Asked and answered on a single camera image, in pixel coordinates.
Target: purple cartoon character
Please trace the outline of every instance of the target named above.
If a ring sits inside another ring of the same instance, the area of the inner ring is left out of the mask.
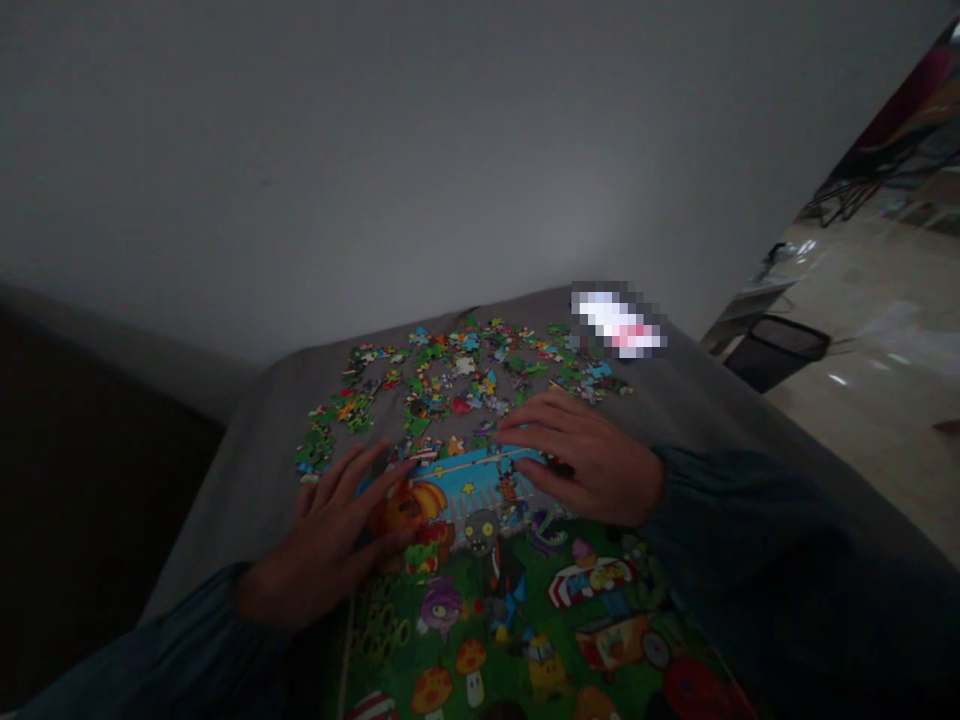
[[[456,625],[460,618],[460,607],[463,600],[460,593],[453,589],[453,580],[445,577],[435,577],[427,581],[430,590],[420,605],[420,619],[417,621],[417,631],[425,635],[430,628],[438,630],[444,642],[450,628]]]

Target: blue sleeve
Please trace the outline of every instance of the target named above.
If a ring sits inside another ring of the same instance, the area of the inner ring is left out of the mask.
[[[289,635],[237,615],[227,567],[176,608],[82,662],[29,703],[20,720],[62,717],[279,717]]]
[[[651,546],[734,674],[781,717],[960,705],[960,574],[881,555],[772,458],[656,452],[667,482]]]

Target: gray bed sheet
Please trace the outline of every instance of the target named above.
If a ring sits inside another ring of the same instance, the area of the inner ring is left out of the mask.
[[[569,290],[558,288],[515,300],[471,309],[481,322],[500,317],[525,325],[538,336],[554,322],[571,323]],[[299,490],[293,454],[307,427],[307,413],[342,388],[341,372],[354,345],[370,342],[408,346],[408,334],[422,325],[432,334],[462,329],[467,312],[450,313],[421,323],[385,330],[324,347],[297,352],[268,369],[253,384],[234,415],[227,434],[197,494],[193,508],[144,612],[144,619],[170,609],[223,566],[256,560],[278,543],[293,525]],[[667,352],[660,358],[631,363],[610,361],[614,372],[635,392],[610,396],[597,410],[630,435],[648,444],[669,444],[709,452],[759,450],[815,479],[848,516],[864,539],[914,562],[949,567],[948,561],[903,515],[852,468],[705,353],[695,342],[666,324]],[[366,375],[382,376],[386,361]],[[406,377],[412,360],[400,367]],[[534,382],[545,388],[546,379]],[[498,391],[512,400],[503,383]],[[403,436],[403,389],[381,391],[372,405],[374,426],[362,436],[371,443]],[[470,437],[486,411],[433,423],[435,438]],[[337,451],[356,442],[339,425]]]

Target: finger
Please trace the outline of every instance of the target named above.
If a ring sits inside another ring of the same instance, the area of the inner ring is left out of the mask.
[[[380,565],[406,550],[413,537],[414,532],[409,528],[387,533],[348,557],[343,568],[343,584],[347,591],[352,591]]]
[[[532,398],[530,398],[530,402],[532,402],[534,405],[549,405],[560,410],[565,410],[572,415],[579,415],[580,417],[590,417],[592,415],[596,415],[596,413],[591,410],[586,403],[577,400],[577,398],[575,398],[569,392],[566,390],[561,390],[560,388],[551,387],[539,395],[534,395]]]
[[[517,470],[533,483],[538,490],[556,498],[574,512],[583,512],[587,507],[590,494],[582,485],[572,480],[564,480],[543,463],[532,458],[517,461]]]
[[[310,508],[313,507],[313,498],[317,494],[317,486],[320,481],[304,482],[300,485],[300,492],[297,493],[296,515],[297,520],[303,520],[310,514]]]
[[[370,466],[376,462],[377,458],[383,455],[390,447],[389,440],[381,440],[371,447],[360,457],[356,458],[349,467],[343,472],[343,478],[337,484],[337,489],[333,493],[331,502],[339,507],[346,507],[357,496],[357,488],[363,482]]]
[[[507,415],[497,426],[497,431],[518,428],[521,425],[543,425],[560,432],[576,433],[583,427],[583,420],[550,405],[521,405]]]
[[[393,470],[385,472],[374,480],[370,487],[363,491],[363,494],[360,495],[360,498],[356,502],[356,512],[360,516],[360,519],[366,522],[374,506],[387,496],[390,488],[406,478],[416,466],[416,460],[404,460],[393,468]]]
[[[570,454],[570,444],[575,439],[574,436],[540,425],[498,430],[493,434],[494,442],[501,445],[517,445],[564,457]]]
[[[333,491],[337,489],[337,485],[340,482],[340,478],[343,476],[344,471],[350,466],[360,453],[363,452],[363,445],[357,443],[352,448],[350,448],[343,457],[341,457],[337,462],[333,464],[329,470],[327,470],[323,477],[320,478],[320,482],[317,483],[317,494],[313,498],[313,504],[311,510],[319,510],[322,507],[325,507],[330,498],[333,496]]]

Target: hand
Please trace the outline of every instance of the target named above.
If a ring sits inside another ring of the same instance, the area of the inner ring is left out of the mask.
[[[353,550],[374,505],[416,466],[416,461],[401,463],[356,497],[370,466],[389,447],[383,441],[364,452],[357,445],[319,482],[301,487],[293,531],[237,582],[235,599],[242,616],[302,630],[413,541],[411,531],[401,530],[377,538],[358,552]]]
[[[573,467],[573,477],[561,477],[532,458],[517,461],[537,488],[583,517],[639,525],[663,497],[663,461],[564,390],[525,402],[500,422],[493,439],[556,455]]]

